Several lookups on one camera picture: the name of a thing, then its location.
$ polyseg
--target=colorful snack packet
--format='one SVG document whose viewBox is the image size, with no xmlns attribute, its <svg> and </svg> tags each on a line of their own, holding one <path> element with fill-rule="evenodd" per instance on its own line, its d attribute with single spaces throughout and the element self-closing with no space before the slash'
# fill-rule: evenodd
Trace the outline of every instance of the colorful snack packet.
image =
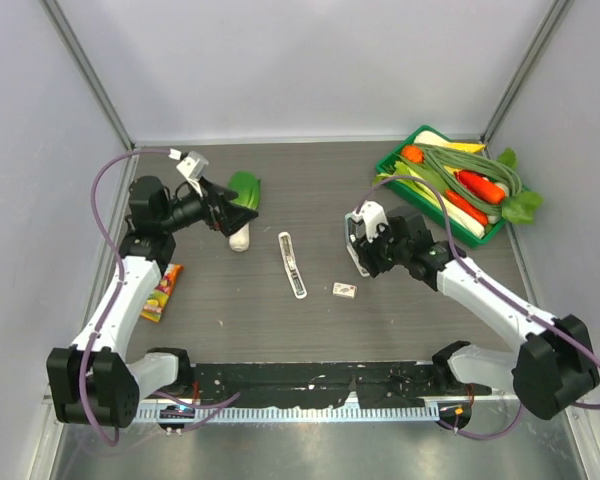
<svg viewBox="0 0 600 480">
<path fill-rule="evenodd" d="M 152 322 L 159 323 L 162 317 L 164 307 L 169 301 L 169 297 L 176 286 L 176 279 L 184 267 L 176 263 L 170 263 L 167 267 L 167 271 L 164 272 L 160 284 L 151 292 L 147 303 L 142 308 L 141 317 L 151 320 Z"/>
</svg>

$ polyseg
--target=green tray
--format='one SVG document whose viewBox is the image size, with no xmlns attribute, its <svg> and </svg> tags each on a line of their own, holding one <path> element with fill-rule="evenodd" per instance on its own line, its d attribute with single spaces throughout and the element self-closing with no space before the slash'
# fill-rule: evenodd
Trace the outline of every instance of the green tray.
<svg viewBox="0 0 600 480">
<path fill-rule="evenodd" d="M 445 140 L 451 141 L 448 137 L 445 137 L 437 130 L 431 128 L 429 125 L 423 125 L 411 135 L 407 137 L 407 139 L 400 144 L 398 148 L 396 148 L 389 155 L 384 157 L 376 164 L 376 171 L 378 173 L 389 173 L 389 171 L 393 168 L 396 163 L 396 157 L 394 154 L 399 154 L 400 151 L 406 146 L 411 145 L 415 138 L 421 132 L 433 132 L 436 135 L 440 135 Z M 431 220 L 436 222 L 441 227 L 444 227 L 444 217 L 442 216 L 442 211 L 439 208 L 434 207 L 425 199 L 423 199 L 420 195 L 411 190 L 408 186 L 400 182 L 389 182 L 386 185 L 390 190 L 398 194 L 400 197 L 404 198 L 407 202 L 409 202 L 414 207 L 418 207 L 422 213 L 424 213 Z M 506 220 L 501 219 L 498 223 L 496 223 L 491 231 L 482 238 L 476 237 L 469 230 L 464 228 L 462 225 L 456 223 L 455 220 L 451 219 L 451 230 L 453 232 L 453 236 L 463 242 L 465 245 L 471 248 L 479 247 L 480 245 L 484 245 L 489 243 L 491 239 L 494 237 L 496 233 L 503 227 L 503 225 L 507 223 Z"/>
</svg>

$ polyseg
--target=orange carrot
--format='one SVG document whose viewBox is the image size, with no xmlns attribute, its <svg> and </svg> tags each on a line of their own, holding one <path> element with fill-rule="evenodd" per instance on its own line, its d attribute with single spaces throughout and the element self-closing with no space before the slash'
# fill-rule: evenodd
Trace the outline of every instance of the orange carrot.
<svg viewBox="0 0 600 480">
<path fill-rule="evenodd" d="M 451 203 L 453 203 L 460 210 L 469 214 L 473 219 L 477 220 L 480 225 L 486 227 L 489 224 L 489 219 L 484 212 L 481 212 L 476 207 L 471 205 L 467 200 L 462 198 L 459 194 L 454 192 L 453 190 L 446 190 L 444 192 L 445 196 L 449 199 Z"/>
<path fill-rule="evenodd" d="M 462 170 L 456 173 L 456 178 L 462 185 L 471 190 L 475 196 L 492 205 L 500 204 L 506 197 L 504 190 L 489 180 L 485 180 L 477 173 Z"/>
<path fill-rule="evenodd" d="M 413 163 L 424 163 L 424 153 L 415 145 L 407 145 L 400 154 Z"/>
</svg>

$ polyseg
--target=green vegetable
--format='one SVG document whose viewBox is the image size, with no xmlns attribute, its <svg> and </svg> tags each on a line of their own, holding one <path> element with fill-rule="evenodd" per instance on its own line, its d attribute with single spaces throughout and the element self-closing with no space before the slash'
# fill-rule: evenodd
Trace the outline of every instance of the green vegetable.
<svg viewBox="0 0 600 480">
<path fill-rule="evenodd" d="M 498 162 L 500 162 L 503 165 L 506 165 L 512 170 L 518 168 L 518 159 L 516 158 L 516 152 L 514 152 L 510 148 L 505 149 L 505 151 L 498 156 Z"/>
<path fill-rule="evenodd" d="M 502 201 L 502 218 L 511 223 L 533 223 L 533 213 L 543 199 L 535 192 L 521 192 Z"/>
<path fill-rule="evenodd" d="M 411 168 L 412 166 L 413 164 L 411 162 L 408 162 L 408 165 L 402 162 L 396 162 L 395 169 L 392 173 L 379 173 L 378 175 L 376 175 L 375 179 L 373 180 L 373 183 L 375 185 L 379 181 L 391 175 L 411 175 L 416 178 L 419 177 L 418 173 L 415 172 L 415 170 L 409 170 L 409 168 Z M 408 180 L 406 178 L 396 179 L 395 181 L 401 182 L 404 185 L 408 186 L 411 190 L 420 195 L 425 201 L 427 201 L 437 209 L 440 209 L 440 203 L 438 199 L 433 195 L 433 193 L 431 193 L 431 191 L 427 187 L 425 187 L 421 183 L 414 182 L 413 180 Z M 480 223 L 478 223 L 476 220 L 471 218 L 471 216 L 469 216 L 461 209 L 456 207 L 453 203 L 449 202 L 446 198 L 442 197 L 442 201 L 444 202 L 447 208 L 447 213 L 453 220 L 455 220 L 458 224 L 462 225 L 464 228 L 469 230 L 476 237 L 482 238 L 484 236 L 485 230 L 484 227 L 480 225 Z"/>
<path fill-rule="evenodd" d="M 406 164 L 406 166 L 411 169 L 412 172 L 416 172 L 419 176 L 421 176 L 423 180 L 426 180 L 433 185 L 438 192 L 443 193 L 449 188 L 447 182 L 444 181 L 440 174 L 428 165 L 409 162 Z"/>
<path fill-rule="evenodd" d="M 466 153 L 445 147 L 418 144 L 424 153 L 424 165 L 432 168 L 447 182 L 456 193 L 462 195 L 471 205 L 489 215 L 501 215 L 513 223 L 531 223 L 533 212 L 542 203 L 542 197 L 536 193 L 524 192 L 522 179 L 514 168 L 517 166 L 515 152 L 506 149 L 498 162 L 493 162 L 480 155 Z M 469 170 L 489 177 L 494 183 L 499 182 L 509 189 L 510 196 L 499 205 L 492 205 L 478 198 L 464 187 L 445 167 Z"/>
<path fill-rule="evenodd" d="M 260 180 L 250 172 L 236 172 L 229 180 L 229 188 L 238 194 L 233 203 L 257 210 L 260 204 Z"/>
</svg>

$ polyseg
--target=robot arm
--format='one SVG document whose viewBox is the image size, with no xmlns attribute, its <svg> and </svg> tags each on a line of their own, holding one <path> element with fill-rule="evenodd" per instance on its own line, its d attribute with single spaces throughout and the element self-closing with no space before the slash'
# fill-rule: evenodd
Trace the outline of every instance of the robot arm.
<svg viewBox="0 0 600 480">
<path fill-rule="evenodd" d="M 186 350 L 156 348 L 131 365 L 125 360 L 140 312 L 173 256 L 173 233 L 202 220 L 228 237 L 258 216 L 256 211 L 230 202 L 237 197 L 235 192 L 202 176 L 208 164 L 204 157 L 191 152 L 178 159 L 176 168 L 188 186 L 182 198 L 170 198 L 157 177 L 138 178 L 129 187 L 129 228 L 119 247 L 124 282 L 89 354 L 89 405 L 100 425 L 126 427 L 140 400 L 165 386 L 177 391 L 193 381 Z M 119 284 L 119 273 L 115 272 L 98 308 L 71 346 L 54 348 L 47 359 L 51 395 L 62 422 L 88 422 L 78 393 L 79 365 Z"/>
<path fill-rule="evenodd" d="M 345 224 L 347 249 L 363 276 L 376 277 L 402 265 L 416 280 L 471 310 L 511 348 L 506 353 L 490 352 L 468 342 L 447 347 L 442 355 L 434 356 L 434 363 L 443 363 L 455 381 L 515 392 L 523 405 L 542 419 L 552 418 L 600 383 L 592 362 L 519 313 L 484 283 L 591 350 L 582 321 L 573 315 L 557 319 L 529 305 L 458 249 L 462 262 L 474 272 L 470 274 L 453 257 L 448 242 L 433 241 L 422 216 L 414 210 L 403 207 L 386 214 L 379 204 L 365 202 L 359 213 L 345 217 Z"/>
</svg>

